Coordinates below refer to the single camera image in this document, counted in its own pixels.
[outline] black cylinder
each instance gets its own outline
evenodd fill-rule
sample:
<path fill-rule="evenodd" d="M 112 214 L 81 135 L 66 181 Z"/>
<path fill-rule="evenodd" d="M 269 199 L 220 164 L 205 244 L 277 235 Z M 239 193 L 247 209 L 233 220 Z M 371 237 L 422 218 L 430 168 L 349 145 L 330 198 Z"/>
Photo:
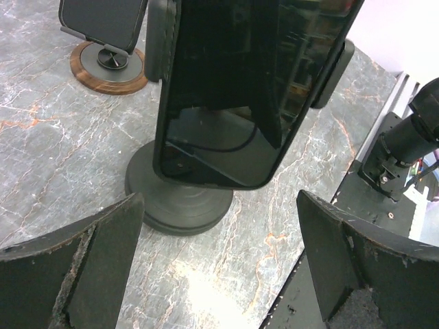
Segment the black cylinder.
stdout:
<path fill-rule="evenodd" d="M 386 132 L 383 141 L 394 158 L 410 164 L 438 148 L 415 114 Z"/>
<path fill-rule="evenodd" d="M 97 62 L 108 70 L 122 70 L 128 65 L 128 58 L 107 49 L 102 49 L 97 54 Z"/>

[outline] cable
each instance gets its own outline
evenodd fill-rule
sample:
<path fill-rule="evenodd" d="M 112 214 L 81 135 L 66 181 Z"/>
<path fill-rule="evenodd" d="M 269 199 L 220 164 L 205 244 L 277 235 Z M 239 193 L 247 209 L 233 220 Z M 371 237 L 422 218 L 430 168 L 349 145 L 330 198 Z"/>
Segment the cable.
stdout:
<path fill-rule="evenodd" d="M 409 189 L 411 185 L 413 185 L 413 183 L 416 183 L 421 178 L 435 171 L 437 168 L 439 168 L 439 160 L 433 163 L 433 165 L 431 165 L 430 167 L 426 168 L 422 173 L 419 173 L 418 175 L 414 176 L 411 180 L 409 180 L 407 184 L 401 189 L 401 192 L 404 193 L 406 190 Z"/>
<path fill-rule="evenodd" d="M 255 124 L 253 126 L 252 134 L 248 137 L 248 139 L 244 143 L 242 143 L 241 145 L 231 147 L 230 149 L 213 149 L 211 147 L 205 147 L 205 146 L 201 146 L 201 145 L 184 143 L 182 141 L 177 141 L 174 139 L 170 139 L 168 141 L 170 143 L 174 143 L 174 144 L 183 144 L 184 146 L 192 147 L 194 149 L 201 149 L 202 151 L 210 151 L 210 152 L 217 152 L 217 153 L 231 153 L 231 152 L 239 151 L 239 150 L 243 149 L 244 147 L 246 147 L 247 145 L 249 145 L 253 141 L 253 139 L 255 138 L 257 131 L 258 131 L 258 127 Z"/>

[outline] black smartphone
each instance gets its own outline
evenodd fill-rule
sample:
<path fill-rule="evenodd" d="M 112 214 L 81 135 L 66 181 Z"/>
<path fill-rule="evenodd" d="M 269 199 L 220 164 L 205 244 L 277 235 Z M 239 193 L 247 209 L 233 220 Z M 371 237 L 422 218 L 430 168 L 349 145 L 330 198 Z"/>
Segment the black smartphone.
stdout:
<path fill-rule="evenodd" d="M 154 170 L 186 185 L 260 188 L 328 78 L 363 0 L 177 3 Z"/>
<path fill-rule="evenodd" d="M 61 0 L 62 26 L 100 45 L 131 54 L 137 44 L 147 0 Z"/>

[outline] wooden base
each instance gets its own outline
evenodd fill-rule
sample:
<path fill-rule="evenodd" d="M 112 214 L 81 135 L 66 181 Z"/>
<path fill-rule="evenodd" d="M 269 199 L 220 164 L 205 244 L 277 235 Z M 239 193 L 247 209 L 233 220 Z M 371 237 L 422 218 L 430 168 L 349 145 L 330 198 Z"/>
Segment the wooden base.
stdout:
<path fill-rule="evenodd" d="M 81 43 L 73 50 L 70 56 L 71 72 L 81 84 L 91 90 L 107 95 L 128 95 L 135 93 L 146 86 L 148 80 L 143 73 L 145 68 L 145 56 L 140 50 L 134 50 L 143 64 L 143 68 L 139 75 L 133 80 L 127 82 L 111 82 L 94 77 L 83 67 L 81 63 L 81 53 L 91 44 L 92 42 Z"/>

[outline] marble countertop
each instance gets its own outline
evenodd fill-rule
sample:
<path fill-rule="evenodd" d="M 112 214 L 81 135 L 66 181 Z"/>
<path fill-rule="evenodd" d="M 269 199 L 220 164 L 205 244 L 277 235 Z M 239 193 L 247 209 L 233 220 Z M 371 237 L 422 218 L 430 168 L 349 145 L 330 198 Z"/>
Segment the marble countertop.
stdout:
<path fill-rule="evenodd" d="M 160 86 L 123 97 L 83 87 L 69 66 L 80 41 L 60 32 L 58 6 L 0 3 L 0 247 L 122 199 L 131 156 L 154 137 Z M 117 328 L 258 328 L 303 249 L 298 191 L 331 198 L 394 83 L 357 51 L 270 184 L 235 192 L 200 236 L 144 226 Z"/>

